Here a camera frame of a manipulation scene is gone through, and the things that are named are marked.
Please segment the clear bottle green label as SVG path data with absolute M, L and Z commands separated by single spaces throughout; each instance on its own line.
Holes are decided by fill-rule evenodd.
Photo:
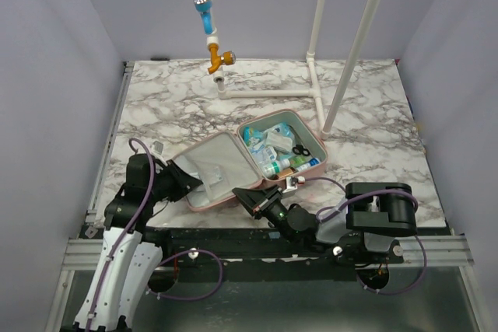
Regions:
M 283 170 L 290 168 L 289 159 L 276 160 L 271 163 L 267 163 L 263 165 L 261 168 L 263 175 L 266 178 L 271 178 L 278 173 L 281 173 Z

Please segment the amber bottle orange cap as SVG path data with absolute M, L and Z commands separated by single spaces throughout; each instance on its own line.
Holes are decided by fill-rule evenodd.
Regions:
M 292 176 L 295 172 L 296 172 L 296 170 L 294 168 L 290 167 L 290 168 L 287 168 L 287 169 L 280 171 L 279 173 L 277 173 L 274 176 L 271 176 L 270 180 L 280 180 L 282 178 L 287 178 L 288 176 Z

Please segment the small green medicine box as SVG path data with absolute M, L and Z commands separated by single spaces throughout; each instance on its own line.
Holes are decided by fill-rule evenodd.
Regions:
M 302 166 L 307 162 L 307 158 L 305 156 L 294 156 L 289 159 L 289 165 L 293 168 L 297 168 Z

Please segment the pink medicine kit case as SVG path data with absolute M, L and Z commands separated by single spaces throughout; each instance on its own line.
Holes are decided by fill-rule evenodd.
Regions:
M 324 142 L 312 131 L 305 120 L 291 109 L 256 117 L 243 123 L 235 132 L 220 131 L 177 153 L 173 161 L 184 171 L 199 175 L 203 185 L 196 188 L 186 198 L 187 206 L 195 212 L 219 207 L 235 199 L 235 187 L 255 188 L 285 185 L 285 180 L 270 180 L 263 175 L 261 167 L 244 144 L 244 128 L 251 127 L 264 131 L 279 123 L 286 123 L 295 134 L 296 140 L 309 149 L 313 157 L 321 163 L 298 173 L 298 176 L 320 176 L 323 174 L 328 151 Z M 218 166 L 223 172 L 223 181 L 209 186 L 205 182 L 205 172 Z

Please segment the white blue gauze packet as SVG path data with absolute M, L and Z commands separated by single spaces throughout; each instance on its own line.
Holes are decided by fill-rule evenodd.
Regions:
M 275 133 L 280 133 L 281 135 L 289 137 L 293 140 L 293 146 L 296 144 L 295 134 L 292 132 L 290 126 L 288 126 L 287 124 L 279 123 L 277 125 L 274 125 L 273 127 L 270 127 L 269 129 L 264 131 L 265 135 L 267 135 L 267 133 L 270 131 L 273 131 Z

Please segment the metal scissors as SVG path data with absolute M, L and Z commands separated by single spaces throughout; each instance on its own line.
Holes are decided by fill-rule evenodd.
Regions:
M 295 155 L 299 155 L 299 156 L 309 156 L 310 155 L 310 151 L 303 145 L 293 146 L 292 151 Z

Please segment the clear zip bag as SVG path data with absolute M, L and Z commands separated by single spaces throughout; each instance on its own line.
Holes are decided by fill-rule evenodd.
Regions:
M 267 133 L 265 142 L 267 146 L 271 146 L 281 152 L 289 153 L 293 148 L 293 140 L 291 138 L 273 131 Z

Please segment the small white blue bottle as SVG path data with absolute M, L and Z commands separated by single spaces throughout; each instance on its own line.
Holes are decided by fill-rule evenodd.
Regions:
M 310 168 L 312 168 L 314 166 L 317 166 L 320 163 L 321 163 L 320 159 L 318 159 L 318 158 L 312 158 L 309 161 L 307 161 L 306 163 L 304 163 L 303 165 L 298 166 L 296 168 L 296 172 L 297 173 L 303 172 L 304 170 L 307 170 L 307 169 L 310 169 Z

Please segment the blue cotton swab packet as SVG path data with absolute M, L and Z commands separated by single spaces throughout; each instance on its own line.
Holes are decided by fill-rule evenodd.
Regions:
M 244 144 L 257 163 L 269 163 L 272 152 L 266 144 L 265 133 L 251 127 L 244 128 Z

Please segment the small blue white sachet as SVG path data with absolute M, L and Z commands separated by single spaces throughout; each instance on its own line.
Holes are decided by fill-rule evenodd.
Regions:
M 223 172 L 218 166 L 214 166 L 205 172 L 205 182 L 211 186 L 223 181 Z

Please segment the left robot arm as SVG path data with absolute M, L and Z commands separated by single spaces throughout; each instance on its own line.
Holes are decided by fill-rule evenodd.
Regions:
M 192 211 L 219 207 L 235 198 L 235 187 L 267 187 L 250 157 L 236 152 L 164 160 L 138 153 L 128 160 L 125 181 L 104 211 L 103 244 L 74 331 L 129 331 L 139 297 L 156 266 L 172 258 L 172 246 L 147 233 L 160 202 L 185 200 Z

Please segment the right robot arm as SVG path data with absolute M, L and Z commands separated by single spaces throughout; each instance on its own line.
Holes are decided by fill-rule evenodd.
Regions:
M 418 233 L 418 201 L 406 183 L 348 183 L 337 205 L 315 214 L 298 204 L 285 207 L 278 187 L 253 192 L 256 196 L 246 208 L 251 216 L 266 218 L 287 241 L 315 253 L 330 250 L 338 256 L 338 248 L 345 253 L 340 239 L 357 233 L 359 257 L 373 264 L 389 252 L 394 239 Z

